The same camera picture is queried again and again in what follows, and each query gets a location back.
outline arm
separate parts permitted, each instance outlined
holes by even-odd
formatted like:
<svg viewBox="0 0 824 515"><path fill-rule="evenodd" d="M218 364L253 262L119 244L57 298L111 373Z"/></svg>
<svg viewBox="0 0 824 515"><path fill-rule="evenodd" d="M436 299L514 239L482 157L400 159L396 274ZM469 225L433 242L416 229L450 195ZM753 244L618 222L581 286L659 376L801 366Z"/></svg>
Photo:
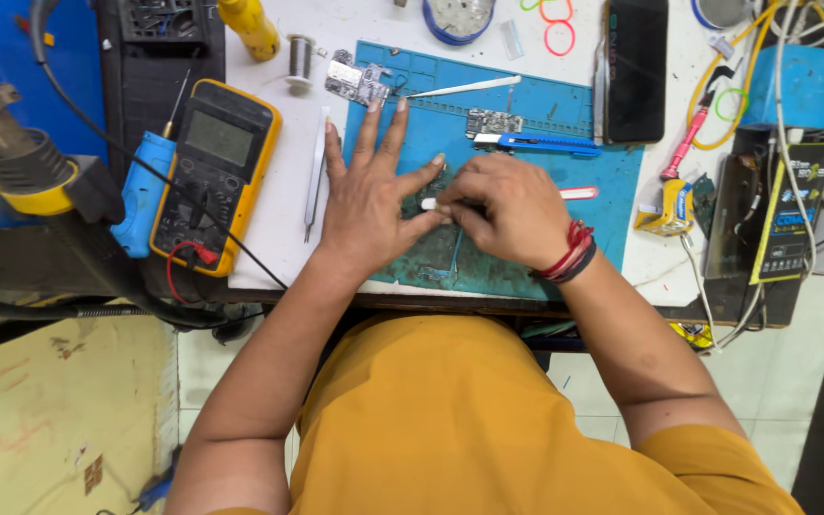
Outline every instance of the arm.
<svg viewBox="0 0 824 515"><path fill-rule="evenodd" d="M202 408L183 447L167 514L244 507L279 515L291 509L284 442L323 345L358 287L447 218L428 213L400 220L402 200L434 179L443 156L396 177L405 101L374 152L379 118L376 105L361 124L348 169L327 122L330 198L322 239Z"/></svg>
<svg viewBox="0 0 824 515"><path fill-rule="evenodd" d="M462 199L485 204L486 217ZM502 154L473 158L439 196L477 247L535 269L568 250L570 216L545 170ZM715 425L745 438L695 353L602 253L559 287L634 445L676 425Z"/></svg>

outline pink screwdriver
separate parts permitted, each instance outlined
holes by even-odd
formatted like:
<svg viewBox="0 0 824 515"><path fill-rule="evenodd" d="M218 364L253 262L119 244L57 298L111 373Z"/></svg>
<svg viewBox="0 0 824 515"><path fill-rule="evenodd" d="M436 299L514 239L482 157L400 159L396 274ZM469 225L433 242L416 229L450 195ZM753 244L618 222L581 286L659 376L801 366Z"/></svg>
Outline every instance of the pink screwdriver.
<svg viewBox="0 0 824 515"><path fill-rule="evenodd" d="M669 181L680 177L680 163L682 159L686 157L686 154L689 153L689 149L692 148L692 141L695 140L695 135L698 134L701 126L704 125L704 120L708 117L708 110L711 109L711 102L713 101L714 92L709 92L704 95L700 103L701 110L698 111L692 119L685 139L682 140L682 144L676 149L676 153L673 154L673 160L670 162L668 168L660 172L661 181Z"/></svg>

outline finger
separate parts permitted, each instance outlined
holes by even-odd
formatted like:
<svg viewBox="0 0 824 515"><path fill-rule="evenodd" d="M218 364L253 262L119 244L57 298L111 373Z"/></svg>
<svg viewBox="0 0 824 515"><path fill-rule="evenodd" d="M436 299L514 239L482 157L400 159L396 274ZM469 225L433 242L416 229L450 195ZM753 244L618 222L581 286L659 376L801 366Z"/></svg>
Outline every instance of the finger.
<svg viewBox="0 0 824 515"><path fill-rule="evenodd" d="M371 97L371 104L367 106L367 114L361 121L351 155L352 170L365 168L367 163L371 162L373 146L377 142L377 124L380 123L380 102L380 98Z"/></svg>
<svg viewBox="0 0 824 515"><path fill-rule="evenodd" d="M429 162L427 165L415 171L410 171L396 178L396 185L401 198L406 198L412 193L418 192L425 186L428 186L430 181L441 173L441 168L444 166L444 153L441 152Z"/></svg>
<svg viewBox="0 0 824 515"><path fill-rule="evenodd" d="M390 126L386 127L386 134L383 135L383 140L380 142L380 147L377 148L377 153L374 156L378 161L382 161L383 169L390 170L395 173L396 163L399 162L399 150L403 146L403 141L406 139L406 125L409 119L409 102L406 97L401 96L396 102L396 109L393 112L393 120Z"/></svg>
<svg viewBox="0 0 824 515"><path fill-rule="evenodd" d="M450 217L442 215L437 211L428 211L411 220L401 222L399 224L399 233L406 241L415 243L419 238L423 237L425 233L439 226L445 220L450 220Z"/></svg>
<svg viewBox="0 0 824 515"><path fill-rule="evenodd" d="M484 173L487 175L495 174L501 170L507 170L516 165L517 159L505 153L479 154L466 161L466 163L457 170L457 175L467 172Z"/></svg>
<svg viewBox="0 0 824 515"><path fill-rule="evenodd" d="M438 202L449 205L463 199L485 201L491 191L492 178L481 173L464 172L451 182L446 190L438 195Z"/></svg>
<svg viewBox="0 0 824 515"><path fill-rule="evenodd" d="M326 117L326 145L323 155L326 156L326 173L330 177L341 177L345 175L345 160L342 159L342 145L339 140L339 132L332 120Z"/></svg>
<svg viewBox="0 0 824 515"><path fill-rule="evenodd" d="M453 220L473 239L475 246L485 250L494 237L494 227L475 209L461 203L449 205Z"/></svg>

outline hand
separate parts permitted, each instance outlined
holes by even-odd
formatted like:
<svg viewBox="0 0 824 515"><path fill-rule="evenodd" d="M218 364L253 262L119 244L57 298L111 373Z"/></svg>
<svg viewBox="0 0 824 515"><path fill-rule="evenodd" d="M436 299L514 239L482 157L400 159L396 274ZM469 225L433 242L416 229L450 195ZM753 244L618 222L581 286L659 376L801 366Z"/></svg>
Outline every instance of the hand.
<svg viewBox="0 0 824 515"><path fill-rule="evenodd" d="M438 154L424 167L396 177L399 149L406 137L408 101L399 99L393 121L380 148L374 151L380 111L380 102L375 99L361 122L347 169L336 127L326 122L330 199L315 254L325 256L333 273L356 283L356 288L406 252L419 237L449 219L438 212L400 219L403 199L434 180L444 164L444 155Z"/></svg>
<svg viewBox="0 0 824 515"><path fill-rule="evenodd" d="M484 204L486 217L464 199ZM470 159L438 203L476 247L498 258L544 270L568 251L571 217L558 187L545 170L519 159L505 154Z"/></svg>

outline digital multimeter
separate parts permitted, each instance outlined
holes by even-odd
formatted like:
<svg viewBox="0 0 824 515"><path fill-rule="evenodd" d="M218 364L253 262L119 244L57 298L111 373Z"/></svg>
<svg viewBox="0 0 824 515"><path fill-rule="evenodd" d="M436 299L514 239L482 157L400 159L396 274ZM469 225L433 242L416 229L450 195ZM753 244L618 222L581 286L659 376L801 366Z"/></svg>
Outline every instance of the digital multimeter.
<svg viewBox="0 0 824 515"><path fill-rule="evenodd" d="M198 201L238 239L243 238L263 176L282 126L281 114L268 103L231 86L202 79L193 86L180 127L168 179ZM192 247L174 261L224 277L231 273L236 244L182 195L164 189L154 218L150 246L167 257L183 242L204 245L218 255L212 264L193 257Z"/></svg>

